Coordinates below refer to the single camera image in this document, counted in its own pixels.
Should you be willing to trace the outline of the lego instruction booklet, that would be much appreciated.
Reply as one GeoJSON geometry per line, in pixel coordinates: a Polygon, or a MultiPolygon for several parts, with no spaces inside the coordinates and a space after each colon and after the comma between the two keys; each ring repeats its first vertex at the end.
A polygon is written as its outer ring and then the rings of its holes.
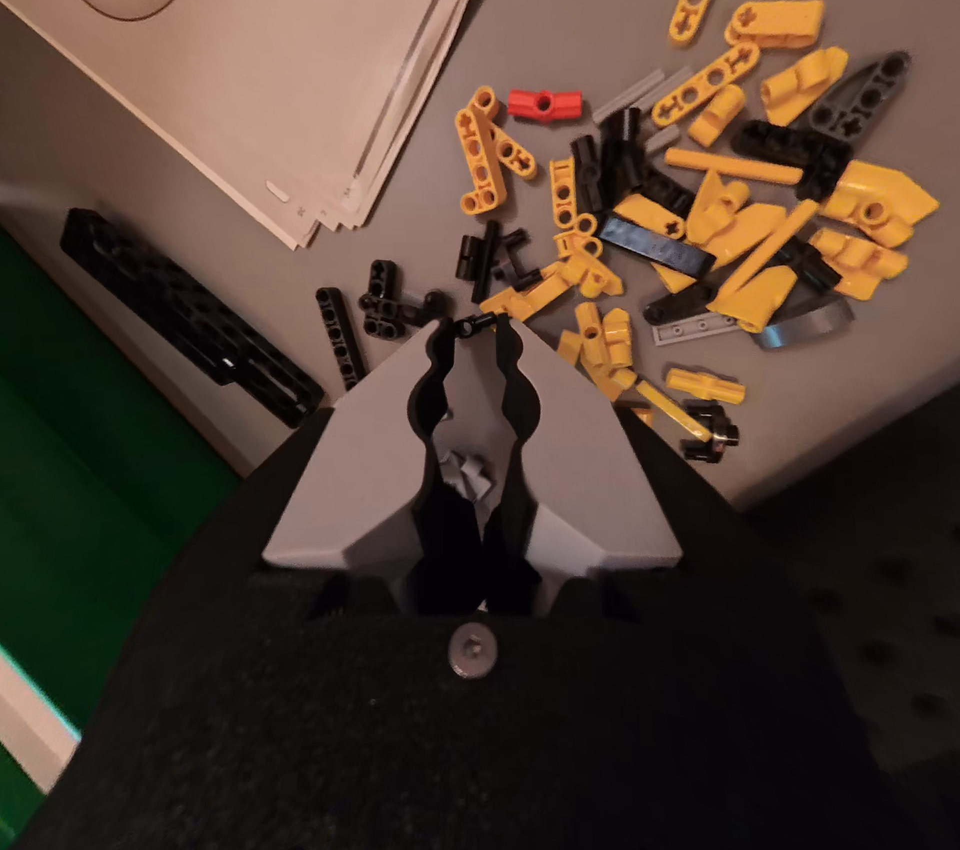
{"type": "Polygon", "coordinates": [[[2,0],[291,249],[364,225],[469,0],[2,0]]]}

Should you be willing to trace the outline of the green plastic bin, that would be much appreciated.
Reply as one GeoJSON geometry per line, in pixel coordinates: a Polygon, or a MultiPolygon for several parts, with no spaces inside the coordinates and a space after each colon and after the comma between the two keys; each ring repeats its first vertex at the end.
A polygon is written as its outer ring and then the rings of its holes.
{"type": "Polygon", "coordinates": [[[238,474],[6,231],[2,650],[79,732],[238,474]]]}

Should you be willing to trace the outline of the pile of yellow black lego pieces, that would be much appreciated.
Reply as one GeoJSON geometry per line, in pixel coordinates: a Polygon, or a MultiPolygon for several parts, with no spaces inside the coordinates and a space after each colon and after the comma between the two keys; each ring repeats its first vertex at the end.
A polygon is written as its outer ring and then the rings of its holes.
{"type": "MultiPolygon", "coordinates": [[[[671,49],[667,12],[677,0],[484,0],[469,11],[460,91],[492,79],[499,91],[545,83],[581,90],[601,104],[654,65],[699,73],[722,52],[739,60],[724,31],[740,5],[787,0],[712,0],[690,48],[671,49]]],[[[606,241],[604,263],[624,284],[602,294],[606,313],[631,313],[640,379],[672,388],[678,374],[731,379],[746,389],[729,412],[738,448],[694,464],[727,495],[760,493],[835,457],[910,410],[958,375],[958,0],[822,0],[821,37],[811,49],[761,49],[756,66],[692,115],[671,147],[646,157],[694,193],[684,224],[627,195],[627,216],[598,229],[650,228],[715,257],[690,283],[606,241]],[[798,100],[805,57],[848,61],[840,79],[800,113],[842,106],[866,63],[907,52],[901,89],[854,146],[832,196],[814,215],[813,196],[741,172],[734,142],[752,121],[772,121],[774,100],[798,100]]]]}

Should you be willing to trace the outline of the black lego axle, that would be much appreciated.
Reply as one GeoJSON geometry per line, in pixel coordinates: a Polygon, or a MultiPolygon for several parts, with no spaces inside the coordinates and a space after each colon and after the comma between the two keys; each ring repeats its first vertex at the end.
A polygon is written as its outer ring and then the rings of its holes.
{"type": "Polygon", "coordinates": [[[500,242],[501,225],[499,220],[488,220],[484,236],[476,253],[471,302],[480,304],[489,297],[491,272],[500,242]]]}

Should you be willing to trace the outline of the grey lego connector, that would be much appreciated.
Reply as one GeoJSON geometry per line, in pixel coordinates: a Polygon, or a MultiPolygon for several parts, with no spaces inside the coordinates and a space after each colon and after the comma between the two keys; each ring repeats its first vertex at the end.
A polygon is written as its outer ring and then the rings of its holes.
{"type": "Polygon", "coordinates": [[[497,483],[489,473],[486,460],[476,454],[467,454],[463,457],[461,473],[464,486],[475,503],[484,501],[497,483]]]}
{"type": "Polygon", "coordinates": [[[468,501],[475,499],[473,486],[463,471],[466,459],[453,450],[447,451],[438,459],[440,475],[443,481],[468,501]]]}

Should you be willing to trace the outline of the black angled lego piece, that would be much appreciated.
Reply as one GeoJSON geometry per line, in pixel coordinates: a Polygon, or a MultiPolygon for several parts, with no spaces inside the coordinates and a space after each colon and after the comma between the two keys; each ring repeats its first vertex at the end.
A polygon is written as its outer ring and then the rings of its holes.
{"type": "Polygon", "coordinates": [[[414,328],[423,328],[433,320],[452,316],[453,301],[441,290],[426,292],[422,300],[402,299],[397,305],[396,320],[414,328]]]}

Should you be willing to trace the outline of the black pronged lego piece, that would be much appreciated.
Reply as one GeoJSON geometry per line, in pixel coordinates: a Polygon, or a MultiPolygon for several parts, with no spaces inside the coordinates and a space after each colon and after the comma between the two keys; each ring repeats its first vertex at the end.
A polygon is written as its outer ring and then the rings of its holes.
{"type": "Polygon", "coordinates": [[[530,235],[522,227],[501,236],[490,270],[495,281],[517,292],[525,292],[543,279],[539,268],[522,267],[520,253],[529,242],[530,235]]]}

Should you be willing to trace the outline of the long black lego beam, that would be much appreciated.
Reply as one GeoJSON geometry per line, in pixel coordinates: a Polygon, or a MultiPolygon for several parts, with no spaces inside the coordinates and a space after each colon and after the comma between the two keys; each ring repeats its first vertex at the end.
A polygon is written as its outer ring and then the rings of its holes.
{"type": "Polygon", "coordinates": [[[367,367],[354,333],[350,309],[342,292],[335,287],[318,288],[316,301],[343,388],[351,391],[367,376],[367,367]]]}

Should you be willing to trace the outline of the black lego frame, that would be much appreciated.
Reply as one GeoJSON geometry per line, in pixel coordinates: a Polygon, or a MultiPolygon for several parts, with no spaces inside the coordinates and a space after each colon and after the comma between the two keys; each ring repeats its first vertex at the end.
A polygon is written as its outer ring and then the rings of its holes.
{"type": "Polygon", "coordinates": [[[196,364],[219,386],[239,386],[292,429],[319,409],[323,386],[242,318],[221,308],[186,321],[196,364]]]}
{"type": "Polygon", "coordinates": [[[239,317],[180,265],[90,209],[68,210],[59,246],[214,383],[244,379],[239,317]]]}

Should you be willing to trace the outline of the red lego connector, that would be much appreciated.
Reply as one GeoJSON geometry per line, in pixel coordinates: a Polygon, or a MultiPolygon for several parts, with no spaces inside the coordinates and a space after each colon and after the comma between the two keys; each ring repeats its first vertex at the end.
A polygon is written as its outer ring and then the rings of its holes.
{"type": "Polygon", "coordinates": [[[507,100],[508,114],[521,120],[542,124],[577,121],[583,113],[580,91],[530,91],[511,89],[507,100]]]}

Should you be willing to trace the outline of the black perforated pad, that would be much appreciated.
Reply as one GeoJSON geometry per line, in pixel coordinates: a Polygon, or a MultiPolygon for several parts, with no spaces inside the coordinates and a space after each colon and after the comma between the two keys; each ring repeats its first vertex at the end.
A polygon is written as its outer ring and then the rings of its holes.
{"type": "Polygon", "coordinates": [[[954,387],[747,512],[887,770],[958,752],[958,425],[954,387]]]}

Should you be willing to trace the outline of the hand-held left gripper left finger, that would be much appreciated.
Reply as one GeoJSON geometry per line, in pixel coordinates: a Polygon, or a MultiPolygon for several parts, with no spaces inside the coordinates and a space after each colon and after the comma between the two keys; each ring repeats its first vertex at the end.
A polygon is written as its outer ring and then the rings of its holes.
{"type": "Polygon", "coordinates": [[[444,481],[433,440],[456,343],[452,320],[434,319],[336,403],[266,563],[377,577],[421,614],[482,604],[474,506],[444,481]]]}

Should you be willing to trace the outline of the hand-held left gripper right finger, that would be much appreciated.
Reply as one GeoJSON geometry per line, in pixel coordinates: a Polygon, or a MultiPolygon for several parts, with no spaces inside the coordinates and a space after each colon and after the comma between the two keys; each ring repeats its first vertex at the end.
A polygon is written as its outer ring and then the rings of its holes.
{"type": "Polygon", "coordinates": [[[543,612],[570,580],[675,567],[683,549],[615,406],[534,331],[498,316],[513,433],[486,522],[486,610],[543,612]]]}

